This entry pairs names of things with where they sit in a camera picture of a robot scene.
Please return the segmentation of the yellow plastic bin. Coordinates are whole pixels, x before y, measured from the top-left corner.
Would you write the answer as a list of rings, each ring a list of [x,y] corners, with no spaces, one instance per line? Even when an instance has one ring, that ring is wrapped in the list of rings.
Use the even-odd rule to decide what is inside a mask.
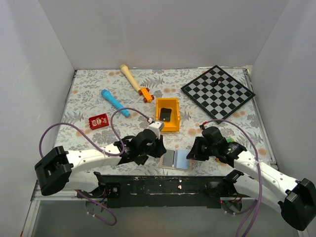
[[[163,122],[162,132],[180,130],[180,112],[177,98],[156,99],[156,120]]]

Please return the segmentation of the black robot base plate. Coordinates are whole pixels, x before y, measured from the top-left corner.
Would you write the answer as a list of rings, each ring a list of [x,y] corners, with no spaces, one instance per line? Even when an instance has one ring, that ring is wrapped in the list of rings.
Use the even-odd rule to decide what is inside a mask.
[[[104,199],[108,208],[207,207],[227,205],[241,211],[241,194],[228,176],[121,176],[96,173],[97,187],[83,191],[89,198]]]

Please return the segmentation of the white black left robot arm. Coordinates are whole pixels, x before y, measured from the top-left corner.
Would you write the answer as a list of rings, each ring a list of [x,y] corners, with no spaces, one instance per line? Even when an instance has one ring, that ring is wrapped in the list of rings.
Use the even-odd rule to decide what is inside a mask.
[[[98,198],[104,194],[105,185],[91,169],[130,162],[144,165],[149,157],[160,158],[165,153],[163,136],[144,129],[136,136],[126,136],[101,150],[66,151],[63,146],[55,147],[35,165],[35,172],[43,196],[68,188]]]

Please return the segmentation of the black credit card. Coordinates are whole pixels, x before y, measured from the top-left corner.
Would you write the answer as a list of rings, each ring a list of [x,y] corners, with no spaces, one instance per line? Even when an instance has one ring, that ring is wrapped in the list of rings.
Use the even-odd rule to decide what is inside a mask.
[[[171,121],[172,109],[170,108],[161,108],[159,114],[159,120],[163,122]]]

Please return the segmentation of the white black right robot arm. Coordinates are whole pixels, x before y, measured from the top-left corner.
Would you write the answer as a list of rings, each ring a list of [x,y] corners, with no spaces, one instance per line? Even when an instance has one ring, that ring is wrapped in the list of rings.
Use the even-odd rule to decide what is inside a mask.
[[[279,212],[293,228],[303,231],[316,216],[316,187],[304,178],[299,181],[271,166],[258,162],[243,145],[228,142],[214,126],[196,137],[187,159],[206,161],[216,157],[233,168],[223,184],[229,196],[238,193],[256,199]]]

